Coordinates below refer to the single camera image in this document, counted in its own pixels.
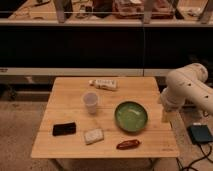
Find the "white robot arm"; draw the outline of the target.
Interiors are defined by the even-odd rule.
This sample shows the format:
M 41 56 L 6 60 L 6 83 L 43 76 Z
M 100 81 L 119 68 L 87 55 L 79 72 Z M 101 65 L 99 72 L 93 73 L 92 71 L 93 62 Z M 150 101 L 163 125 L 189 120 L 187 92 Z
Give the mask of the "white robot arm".
M 162 121 L 169 122 L 185 100 L 213 116 L 213 89 L 205 84 L 208 71 L 200 63 L 171 70 L 166 76 L 167 87 L 159 96 L 163 106 Z

